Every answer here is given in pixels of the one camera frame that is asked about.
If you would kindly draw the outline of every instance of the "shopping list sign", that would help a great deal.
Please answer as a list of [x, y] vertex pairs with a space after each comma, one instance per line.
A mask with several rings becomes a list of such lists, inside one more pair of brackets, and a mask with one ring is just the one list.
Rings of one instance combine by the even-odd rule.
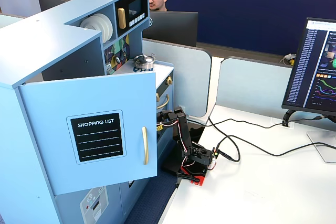
[[121, 111], [70, 116], [67, 122], [79, 163], [125, 155]]

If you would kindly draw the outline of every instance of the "gold door handle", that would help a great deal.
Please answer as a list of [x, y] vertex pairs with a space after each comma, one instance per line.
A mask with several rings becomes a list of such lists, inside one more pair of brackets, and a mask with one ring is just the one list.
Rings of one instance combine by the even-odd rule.
[[142, 127], [142, 137], [143, 137], [143, 147], [144, 147], [144, 150], [145, 150], [145, 160], [144, 160], [143, 164], [147, 165], [149, 155], [148, 155], [148, 139], [147, 139], [147, 129], [146, 129], [146, 127]]
[[169, 95], [167, 94], [166, 97], [167, 97], [167, 101], [165, 103], [163, 103], [162, 105], [156, 107], [157, 110], [165, 107], [169, 103]]

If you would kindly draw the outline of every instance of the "computer monitor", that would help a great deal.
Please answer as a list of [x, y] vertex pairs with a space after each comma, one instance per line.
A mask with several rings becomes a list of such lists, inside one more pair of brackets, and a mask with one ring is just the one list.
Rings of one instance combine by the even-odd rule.
[[38, 0], [40, 3], [41, 12], [53, 8], [57, 5], [65, 3], [67, 0]]
[[[282, 108], [336, 116], [336, 20], [308, 18]], [[336, 146], [335, 132], [308, 132], [313, 143]], [[326, 162], [332, 149], [316, 146]]]
[[142, 37], [174, 44], [196, 47], [198, 13], [150, 12], [153, 23]]

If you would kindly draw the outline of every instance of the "black cable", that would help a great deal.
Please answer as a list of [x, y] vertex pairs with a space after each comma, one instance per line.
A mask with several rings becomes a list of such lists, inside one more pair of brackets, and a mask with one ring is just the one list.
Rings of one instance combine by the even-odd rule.
[[306, 145], [303, 145], [303, 146], [299, 146], [299, 147], [297, 147], [297, 148], [291, 149], [291, 150], [286, 151], [286, 152], [281, 153], [281, 154], [273, 154], [273, 153], [271, 153], [271, 152], [268, 152], [268, 151], [266, 151], [266, 150], [264, 150], [264, 149], [258, 147], [258, 146], [255, 145], [255, 144], [250, 143], [249, 141], [244, 140], [244, 139], [242, 139], [242, 138], [240, 138], [240, 137], [238, 137], [238, 136], [235, 136], [235, 135], [226, 135], [225, 138], [223, 138], [223, 139], [219, 142], [219, 144], [218, 144], [217, 146], [219, 146], [219, 145], [222, 143], [222, 141], [225, 140], [226, 138], [229, 138], [229, 139], [230, 139], [230, 137], [234, 137], [234, 138], [239, 139], [239, 140], [241, 140], [241, 141], [243, 141], [243, 142], [245, 142], [245, 143], [248, 143], [248, 144], [252, 145], [253, 147], [255, 147], [255, 148], [257, 148], [257, 149], [259, 149], [259, 150], [261, 150], [261, 151], [267, 153], [268, 155], [274, 156], [274, 157], [280, 157], [280, 156], [283, 156], [283, 155], [288, 154], [288, 153], [290, 153], [290, 152], [293, 152], [293, 151], [296, 151], [296, 150], [299, 150], [299, 149], [302, 149], [302, 148], [305, 148], [305, 147], [308, 147], [308, 146], [311, 146], [311, 145], [317, 145], [317, 144], [320, 144], [320, 145], [323, 145], [323, 146], [326, 146], [326, 147], [329, 147], [329, 148], [332, 148], [332, 149], [335, 149], [335, 150], [336, 150], [336, 147], [334, 147], [334, 146], [332, 146], [332, 145], [329, 145], [329, 144], [326, 144], [326, 143], [322, 143], [322, 142], [316, 142], [316, 143], [311, 143], [311, 144], [306, 144]]
[[223, 138], [223, 139], [220, 141], [220, 143], [221, 143], [224, 139], [228, 138], [228, 139], [230, 139], [230, 141], [235, 145], [235, 147], [236, 147], [236, 149], [237, 149], [237, 152], [238, 152], [238, 159], [233, 159], [232, 157], [230, 157], [230, 156], [227, 155], [226, 153], [220, 151], [220, 150], [218, 149], [218, 148], [219, 148], [219, 144], [217, 145], [217, 148], [216, 148], [216, 150], [218, 151], [218, 153], [220, 153], [223, 157], [227, 158], [228, 160], [233, 161], [233, 162], [237, 162], [237, 163], [238, 163], [238, 162], [240, 161], [240, 150], [239, 150], [239, 148], [238, 148], [238, 145], [235, 143], [235, 141], [233, 141], [233, 140], [230, 138], [230, 136], [228, 136], [228, 135], [225, 134], [223, 131], [221, 131], [219, 128], [217, 128], [217, 126], [216, 126], [215, 124], [213, 124], [213, 122], [211, 121], [210, 117], [209, 117], [209, 120], [210, 120], [211, 124], [215, 127], [215, 129], [217, 129], [219, 132], [221, 132], [221, 133], [225, 136], [225, 138]]
[[[310, 120], [319, 120], [319, 119], [322, 119], [322, 118], [324, 118], [324, 117], [316, 116], [314, 119], [310, 119]], [[216, 125], [211, 121], [210, 117], [209, 117], [209, 121], [211, 122], [212, 126], [213, 126], [215, 129], [217, 129], [219, 132], [221, 132], [223, 135], [225, 135], [225, 137], [224, 137], [224, 138], [217, 144], [217, 146], [216, 146], [216, 150], [218, 151], [218, 153], [220, 153], [220, 154], [221, 154], [222, 156], [224, 156], [226, 159], [231, 160], [231, 161], [234, 161], [234, 162], [239, 162], [239, 160], [240, 160], [240, 151], [239, 151], [239, 148], [238, 148], [237, 144], [231, 139], [231, 137], [234, 137], [234, 138], [236, 138], [236, 139], [239, 139], [239, 140], [241, 140], [241, 141], [243, 141], [243, 142], [245, 142], [245, 143], [247, 143], [247, 144], [250, 144], [250, 145], [252, 145], [253, 147], [255, 147], [255, 148], [257, 148], [257, 149], [259, 149], [259, 150], [261, 150], [261, 151], [267, 153], [268, 155], [275, 156], [275, 157], [280, 157], [280, 156], [286, 155], [286, 154], [288, 154], [288, 153], [290, 153], [290, 152], [293, 152], [293, 151], [296, 151], [296, 150], [299, 150], [299, 149], [302, 149], [302, 148], [305, 148], [305, 147], [308, 147], [308, 146], [318, 145], [318, 144], [336, 150], [336, 147], [334, 147], [334, 146], [332, 146], [332, 145], [329, 145], [329, 144], [326, 144], [326, 143], [322, 143], [322, 142], [316, 142], [316, 143], [310, 143], [310, 144], [306, 144], [306, 145], [303, 145], [303, 146], [296, 147], [296, 148], [294, 148], [294, 149], [291, 149], [291, 150], [286, 151], [286, 152], [281, 153], [281, 154], [273, 154], [273, 153], [268, 152], [268, 151], [266, 151], [266, 150], [260, 148], [259, 146], [257, 146], [257, 145], [255, 145], [255, 144], [253, 144], [253, 143], [251, 143], [251, 142], [245, 140], [245, 139], [242, 139], [242, 138], [238, 137], [238, 136], [235, 136], [235, 135], [227, 135], [227, 134], [225, 134], [225, 133], [224, 133], [223, 131], [221, 131], [218, 127], [216, 127]], [[230, 157], [229, 155], [227, 155], [226, 153], [222, 152], [222, 151], [219, 149], [220, 144], [221, 144], [225, 139], [227, 139], [227, 138], [230, 139], [231, 142], [236, 146], [236, 149], [237, 149], [237, 151], [238, 151], [238, 160], [234, 160], [232, 157]]]
[[[319, 116], [316, 116], [315, 118], [311, 118], [311, 119], [302, 118], [302, 119], [298, 119], [298, 120], [291, 120], [291, 121], [288, 121], [288, 122], [289, 122], [289, 123], [290, 123], [290, 122], [299, 122], [299, 121], [302, 121], [302, 120], [313, 121], [313, 120], [321, 120], [321, 119], [323, 119], [323, 118], [325, 118], [325, 117], [319, 115]], [[197, 124], [199, 124], [199, 125], [201, 125], [201, 126], [203, 126], [203, 127], [215, 126], [215, 125], [217, 125], [217, 124], [225, 123], [225, 122], [227, 122], [227, 121], [234, 121], [234, 122], [236, 122], [236, 123], [247, 123], [247, 124], [250, 124], [250, 125], [254, 125], [254, 126], [258, 126], [258, 127], [262, 127], [262, 128], [264, 128], [264, 129], [270, 129], [270, 128], [273, 128], [273, 127], [275, 127], [275, 126], [282, 125], [282, 123], [277, 123], [277, 124], [274, 124], [274, 125], [272, 125], [272, 126], [270, 126], [270, 127], [265, 127], [265, 126], [262, 126], [262, 125], [259, 125], [259, 124], [256, 124], [256, 123], [250, 123], [250, 122], [246, 122], [246, 121], [238, 121], [238, 120], [235, 120], [235, 119], [232, 119], [232, 118], [223, 120], [223, 121], [218, 122], [218, 123], [212, 123], [211, 120], [210, 120], [210, 122], [211, 122], [210, 125], [205, 125], [205, 124], [202, 124], [202, 123], [199, 123], [199, 122], [190, 120], [190, 119], [188, 119], [188, 121], [193, 122], [193, 123], [197, 123]]]

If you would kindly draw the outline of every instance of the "robotic arm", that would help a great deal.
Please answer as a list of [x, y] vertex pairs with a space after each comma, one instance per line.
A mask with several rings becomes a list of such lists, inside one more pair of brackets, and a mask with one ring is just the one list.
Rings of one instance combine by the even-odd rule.
[[215, 148], [210, 151], [191, 141], [186, 115], [181, 107], [176, 107], [174, 111], [159, 112], [156, 115], [156, 121], [158, 131], [164, 127], [177, 127], [180, 136], [177, 144], [182, 150], [182, 157], [184, 157], [177, 177], [189, 179], [191, 183], [202, 186], [208, 168], [212, 166], [213, 158], [217, 158]]

